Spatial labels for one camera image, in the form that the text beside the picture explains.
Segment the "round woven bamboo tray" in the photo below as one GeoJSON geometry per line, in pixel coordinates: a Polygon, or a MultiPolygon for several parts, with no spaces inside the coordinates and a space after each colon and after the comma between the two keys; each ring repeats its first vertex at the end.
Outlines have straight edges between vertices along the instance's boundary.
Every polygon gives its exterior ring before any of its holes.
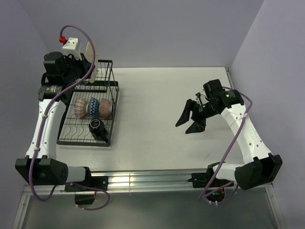
{"type": "Polygon", "coordinates": [[[89,83],[94,83],[98,75],[98,57],[97,54],[93,53],[91,44],[88,42],[85,49],[85,58],[88,62],[94,63],[94,69],[88,79],[89,83]]]}

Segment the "blue triangle patterned bowl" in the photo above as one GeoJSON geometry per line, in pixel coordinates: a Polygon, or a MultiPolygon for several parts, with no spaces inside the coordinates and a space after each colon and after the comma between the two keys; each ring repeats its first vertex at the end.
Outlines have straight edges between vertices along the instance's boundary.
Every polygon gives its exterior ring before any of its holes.
{"type": "Polygon", "coordinates": [[[87,114],[87,101],[78,97],[74,105],[74,115],[76,118],[82,118],[87,114]]]}

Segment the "orange patterned bowl zigzag outside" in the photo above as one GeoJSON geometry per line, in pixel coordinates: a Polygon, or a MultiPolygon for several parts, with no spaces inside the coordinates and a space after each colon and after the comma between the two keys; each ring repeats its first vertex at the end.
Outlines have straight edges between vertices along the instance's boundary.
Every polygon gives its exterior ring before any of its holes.
{"type": "Polygon", "coordinates": [[[100,102],[96,98],[91,98],[88,105],[88,116],[89,118],[95,118],[98,116],[100,108],[100,102]]]}

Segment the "pink floral patterned bowl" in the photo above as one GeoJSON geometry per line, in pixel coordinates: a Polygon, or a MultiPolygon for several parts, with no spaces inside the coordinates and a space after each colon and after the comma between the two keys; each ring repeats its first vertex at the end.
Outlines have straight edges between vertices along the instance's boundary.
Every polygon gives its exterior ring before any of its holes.
{"type": "Polygon", "coordinates": [[[100,101],[100,118],[108,119],[112,114],[111,102],[105,98],[100,101]]]}

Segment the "black mug white inside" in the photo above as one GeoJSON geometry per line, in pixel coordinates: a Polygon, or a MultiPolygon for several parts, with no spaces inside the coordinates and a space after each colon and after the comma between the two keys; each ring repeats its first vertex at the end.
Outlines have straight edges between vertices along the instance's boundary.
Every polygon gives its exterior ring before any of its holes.
{"type": "Polygon", "coordinates": [[[101,119],[92,119],[89,123],[89,131],[97,141],[108,142],[108,129],[101,119]]]}

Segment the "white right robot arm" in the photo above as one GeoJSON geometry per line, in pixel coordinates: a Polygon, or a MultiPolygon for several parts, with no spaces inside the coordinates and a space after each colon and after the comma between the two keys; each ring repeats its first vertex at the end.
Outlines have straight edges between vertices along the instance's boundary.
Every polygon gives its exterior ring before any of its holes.
{"type": "Polygon", "coordinates": [[[283,160],[274,155],[264,144],[255,129],[246,106],[246,96],[228,87],[204,88],[207,102],[188,99],[176,126],[192,120],[186,134],[205,131],[206,120],[220,115],[229,125],[234,137],[220,162],[210,164],[206,172],[205,189],[217,186],[222,180],[236,183],[242,190],[248,190],[275,180],[283,160]]]}

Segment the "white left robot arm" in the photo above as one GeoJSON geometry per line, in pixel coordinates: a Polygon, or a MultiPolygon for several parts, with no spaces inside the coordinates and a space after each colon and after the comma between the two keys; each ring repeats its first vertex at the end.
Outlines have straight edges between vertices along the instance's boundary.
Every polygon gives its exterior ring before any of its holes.
{"type": "Polygon", "coordinates": [[[72,54],[50,52],[44,56],[43,64],[46,72],[39,89],[35,133],[26,156],[16,160],[15,168],[26,182],[35,186],[76,182],[81,190],[88,190],[93,184],[89,168],[69,167],[58,161],[56,145],[74,83],[88,72],[91,63],[84,54],[78,60],[72,54]]]}

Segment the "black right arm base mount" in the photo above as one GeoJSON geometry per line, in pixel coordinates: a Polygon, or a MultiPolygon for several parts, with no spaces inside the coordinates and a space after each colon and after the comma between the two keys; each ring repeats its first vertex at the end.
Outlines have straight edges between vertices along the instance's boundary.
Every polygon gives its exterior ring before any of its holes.
{"type": "MultiPolygon", "coordinates": [[[[193,188],[204,188],[207,186],[212,176],[213,175],[208,172],[192,173],[191,178],[188,179],[187,181],[192,183],[193,188]]],[[[210,187],[221,187],[227,184],[229,184],[228,185],[229,187],[232,187],[234,185],[232,181],[215,178],[212,181],[210,187]]]]}

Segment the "aluminium table edge rail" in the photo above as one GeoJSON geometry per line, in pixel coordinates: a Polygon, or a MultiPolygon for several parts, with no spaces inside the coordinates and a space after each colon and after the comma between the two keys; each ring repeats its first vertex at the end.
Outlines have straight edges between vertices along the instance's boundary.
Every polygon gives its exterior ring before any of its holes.
{"type": "MultiPolygon", "coordinates": [[[[107,192],[112,193],[138,193],[138,192],[166,192],[166,191],[192,191],[203,188],[193,188],[188,180],[192,173],[203,173],[206,169],[174,169],[174,170],[146,170],[146,171],[108,171],[93,172],[92,177],[108,177],[107,192]]],[[[35,186],[36,193],[46,198],[53,186],[35,186]]],[[[94,194],[94,191],[67,192],[65,185],[57,186],[55,195],[94,194]]]]}

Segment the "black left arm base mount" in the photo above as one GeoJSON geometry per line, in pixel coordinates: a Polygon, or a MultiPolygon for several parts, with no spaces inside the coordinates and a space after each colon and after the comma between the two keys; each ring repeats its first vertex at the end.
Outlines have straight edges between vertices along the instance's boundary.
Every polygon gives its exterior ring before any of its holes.
{"type": "Polygon", "coordinates": [[[74,202],[77,207],[84,210],[99,210],[106,207],[111,199],[110,194],[107,192],[108,181],[108,176],[92,177],[87,185],[81,183],[66,184],[64,191],[66,193],[74,193],[74,202]],[[89,208],[88,206],[92,205],[96,200],[98,192],[106,194],[106,202],[100,207],[89,208]]]}

